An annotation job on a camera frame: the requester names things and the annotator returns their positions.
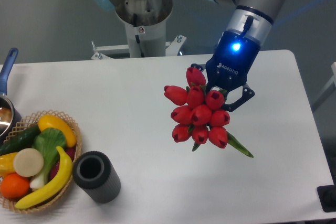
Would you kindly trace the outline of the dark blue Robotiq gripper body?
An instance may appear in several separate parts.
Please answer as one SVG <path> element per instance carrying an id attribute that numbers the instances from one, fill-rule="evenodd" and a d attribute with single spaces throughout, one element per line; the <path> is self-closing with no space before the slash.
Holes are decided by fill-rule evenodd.
<path id="1" fill-rule="evenodd" d="M 205 65 L 207 88 L 219 87 L 230 92 L 245 84 L 259 51 L 260 45 L 256 42 L 225 31 L 215 53 Z"/>

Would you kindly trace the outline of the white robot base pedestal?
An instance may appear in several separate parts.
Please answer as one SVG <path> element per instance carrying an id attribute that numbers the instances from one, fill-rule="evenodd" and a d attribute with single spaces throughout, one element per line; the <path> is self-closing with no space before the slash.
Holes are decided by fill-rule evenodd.
<path id="1" fill-rule="evenodd" d="M 94 60 L 108 55 L 128 53 L 131 58 L 178 56 L 186 37 L 177 35 L 166 40 L 166 22 L 171 15 L 172 0 L 125 0 L 114 7 L 109 0 L 95 0 L 101 8 L 112 10 L 123 22 L 128 43 L 117 46 L 96 46 L 92 42 Z"/>

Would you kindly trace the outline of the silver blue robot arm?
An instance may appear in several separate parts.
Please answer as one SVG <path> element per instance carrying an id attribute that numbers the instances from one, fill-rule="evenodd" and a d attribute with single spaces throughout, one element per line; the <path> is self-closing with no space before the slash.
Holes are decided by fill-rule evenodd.
<path id="1" fill-rule="evenodd" d="M 102 9 L 114 10 L 125 25 L 132 58 L 166 56 L 166 21 L 172 0 L 94 0 Z M 254 96 L 247 84 L 248 72 L 267 38 L 285 0 L 208 0 L 232 2 L 235 11 L 211 59 L 199 65 L 207 73 L 207 90 L 231 92 L 241 97 L 223 106 L 232 112 Z"/>

